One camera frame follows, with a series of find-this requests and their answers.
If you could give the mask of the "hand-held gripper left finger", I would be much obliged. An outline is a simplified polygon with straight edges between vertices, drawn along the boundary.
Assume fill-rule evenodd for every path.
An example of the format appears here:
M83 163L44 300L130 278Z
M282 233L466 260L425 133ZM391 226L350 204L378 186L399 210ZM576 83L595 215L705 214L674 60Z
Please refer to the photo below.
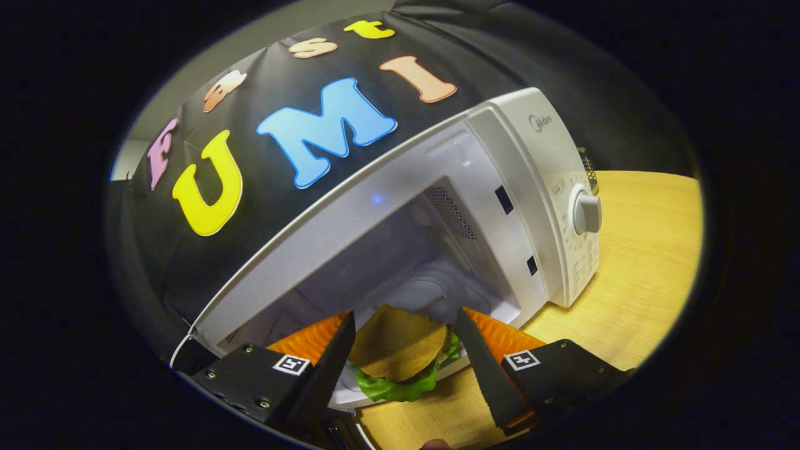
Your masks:
M356 438L354 414L331 407L355 337L354 314L329 317L317 359L244 342L217 357L192 331L177 347L177 375L238 419L277 438Z

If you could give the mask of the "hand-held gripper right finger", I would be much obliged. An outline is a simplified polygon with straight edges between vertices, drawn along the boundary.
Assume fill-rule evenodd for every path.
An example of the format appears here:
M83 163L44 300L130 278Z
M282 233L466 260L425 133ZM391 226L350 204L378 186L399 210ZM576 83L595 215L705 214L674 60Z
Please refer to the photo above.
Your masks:
M572 340L546 344L468 307L458 311L455 331L492 420L507 436L563 421L632 376Z

